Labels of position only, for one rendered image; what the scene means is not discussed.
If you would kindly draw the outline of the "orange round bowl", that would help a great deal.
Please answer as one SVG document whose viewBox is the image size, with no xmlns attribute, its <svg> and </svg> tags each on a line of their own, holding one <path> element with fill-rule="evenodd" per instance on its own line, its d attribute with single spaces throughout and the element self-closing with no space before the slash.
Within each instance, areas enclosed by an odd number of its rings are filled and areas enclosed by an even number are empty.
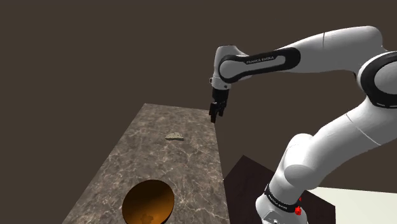
<svg viewBox="0 0 397 224">
<path fill-rule="evenodd" d="M 172 188 L 157 179 L 142 181 L 132 187 L 122 203 L 126 224 L 165 224 L 174 209 Z"/>
</svg>

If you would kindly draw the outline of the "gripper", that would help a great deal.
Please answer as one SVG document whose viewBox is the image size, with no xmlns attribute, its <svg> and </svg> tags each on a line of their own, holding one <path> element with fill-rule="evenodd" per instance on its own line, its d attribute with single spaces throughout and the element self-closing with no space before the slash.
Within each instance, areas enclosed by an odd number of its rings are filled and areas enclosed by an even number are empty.
<svg viewBox="0 0 397 224">
<path fill-rule="evenodd" d="M 220 90 L 217 88 L 212 89 L 213 102 L 210 104 L 209 115 L 211 123 L 216 123 L 217 114 L 223 116 L 224 110 L 227 105 L 229 89 Z"/>
</svg>

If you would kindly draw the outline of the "dark robot stand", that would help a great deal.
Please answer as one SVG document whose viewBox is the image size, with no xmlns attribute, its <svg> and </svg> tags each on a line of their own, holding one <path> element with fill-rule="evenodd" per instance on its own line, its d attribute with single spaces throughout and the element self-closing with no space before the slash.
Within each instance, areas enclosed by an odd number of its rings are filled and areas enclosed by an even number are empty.
<svg viewBox="0 0 397 224">
<path fill-rule="evenodd" d="M 246 156 L 241 156 L 224 178 L 231 224 L 262 224 L 256 212 L 256 199 L 264 192 L 274 172 Z M 305 191 L 302 206 L 309 224 L 336 224 L 335 206 Z"/>
</svg>

